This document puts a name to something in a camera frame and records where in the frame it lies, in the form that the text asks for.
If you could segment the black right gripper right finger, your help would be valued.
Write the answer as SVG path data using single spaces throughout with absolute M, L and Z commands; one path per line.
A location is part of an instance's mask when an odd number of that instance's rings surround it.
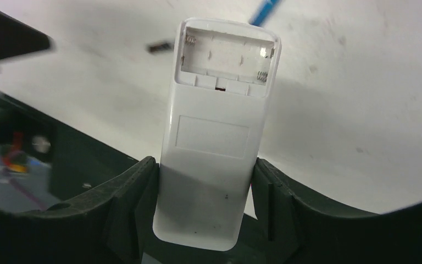
M 422 202 L 384 214 L 360 210 L 264 159 L 251 187 L 268 263 L 422 263 Z

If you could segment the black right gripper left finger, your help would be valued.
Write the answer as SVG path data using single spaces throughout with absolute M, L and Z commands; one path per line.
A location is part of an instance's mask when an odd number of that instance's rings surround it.
M 146 157 L 45 211 L 0 210 L 0 263 L 140 263 L 152 229 L 158 169 Z

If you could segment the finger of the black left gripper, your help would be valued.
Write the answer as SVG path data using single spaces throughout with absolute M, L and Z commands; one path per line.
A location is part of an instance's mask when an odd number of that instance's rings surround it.
M 0 60 L 51 48 L 48 35 L 0 11 Z

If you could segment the black AAA battery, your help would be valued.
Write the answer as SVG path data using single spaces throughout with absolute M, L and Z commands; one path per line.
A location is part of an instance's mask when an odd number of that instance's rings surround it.
M 174 43 L 171 41 L 162 41 L 157 43 L 151 43 L 147 46 L 147 51 L 150 54 L 160 53 L 160 52 L 169 52 L 174 49 Z

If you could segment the white air conditioner remote control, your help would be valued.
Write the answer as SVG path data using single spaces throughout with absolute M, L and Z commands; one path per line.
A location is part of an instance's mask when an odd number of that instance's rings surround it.
M 189 18 L 177 30 L 152 229 L 165 242 L 237 243 L 281 53 L 261 27 Z

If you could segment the blue AAA battery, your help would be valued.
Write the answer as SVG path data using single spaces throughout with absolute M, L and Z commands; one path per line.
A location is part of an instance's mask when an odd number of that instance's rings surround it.
M 249 24 L 252 26 L 262 27 L 271 14 L 276 10 L 281 0 L 264 0 L 258 7 L 257 11 L 252 15 Z

